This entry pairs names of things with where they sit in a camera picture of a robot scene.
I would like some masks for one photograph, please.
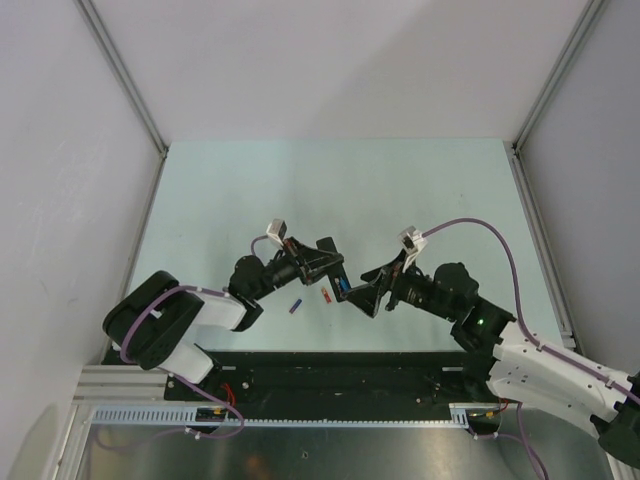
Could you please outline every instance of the reflective metal surface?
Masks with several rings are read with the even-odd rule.
[[[503,432],[516,433],[514,417],[506,415]],[[526,412],[525,422],[551,479],[612,479],[604,454],[586,434],[537,411]],[[124,445],[166,428],[102,427],[100,439]],[[89,445],[80,480],[536,478],[519,444],[474,441],[451,429],[248,428],[221,441],[177,433],[124,453]]]

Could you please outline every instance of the white wall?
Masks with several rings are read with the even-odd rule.
[[[37,478],[158,157],[70,0],[0,3],[0,478]]]
[[[640,370],[640,2],[612,1],[524,150],[576,329]]]
[[[512,140],[587,0],[96,0],[167,141]]]

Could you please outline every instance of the small object on table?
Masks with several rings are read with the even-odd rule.
[[[299,298],[298,300],[296,300],[296,303],[294,303],[293,306],[289,309],[289,313],[295,312],[301,303],[302,303],[302,299]]]
[[[322,294],[324,295],[324,299],[326,300],[326,302],[331,303],[331,295],[329,295],[329,292],[327,292],[327,289],[322,287],[321,291],[322,291]]]

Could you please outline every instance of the light blue tabletop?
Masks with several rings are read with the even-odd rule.
[[[525,319],[560,344],[558,324],[508,159],[497,139],[179,142],[171,145],[144,235],[132,288],[156,270],[181,283],[221,289],[251,240],[282,218],[309,246],[332,236],[352,285],[392,260],[397,234],[472,216],[492,223],[517,263]],[[269,242],[257,246],[266,262]],[[454,226],[431,237],[418,258],[425,274],[463,262],[480,294],[514,312],[506,256],[491,233]],[[451,324],[408,305],[375,319],[355,307],[326,304],[326,279],[291,283],[260,301],[253,327],[189,332],[206,349],[271,351],[458,350]],[[293,314],[289,309],[298,299]]]

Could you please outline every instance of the perforated metal strip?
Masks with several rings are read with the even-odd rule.
[[[99,407],[93,419],[96,425],[219,425],[217,422],[196,421],[198,407]],[[238,425],[235,419],[225,425]],[[363,422],[338,420],[256,420],[246,419],[245,425],[254,427],[357,427],[357,428],[468,428],[464,409],[451,408],[451,420]]]

